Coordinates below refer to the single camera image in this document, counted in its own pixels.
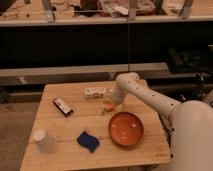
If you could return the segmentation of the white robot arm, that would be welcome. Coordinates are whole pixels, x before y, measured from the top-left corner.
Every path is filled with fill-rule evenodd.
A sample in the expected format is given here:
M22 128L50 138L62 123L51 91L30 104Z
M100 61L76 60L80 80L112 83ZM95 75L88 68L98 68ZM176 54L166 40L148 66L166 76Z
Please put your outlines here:
M116 77L112 101L132 94L171 125L170 162L165 171L213 171L213 108L198 100L180 102L139 83L135 72Z

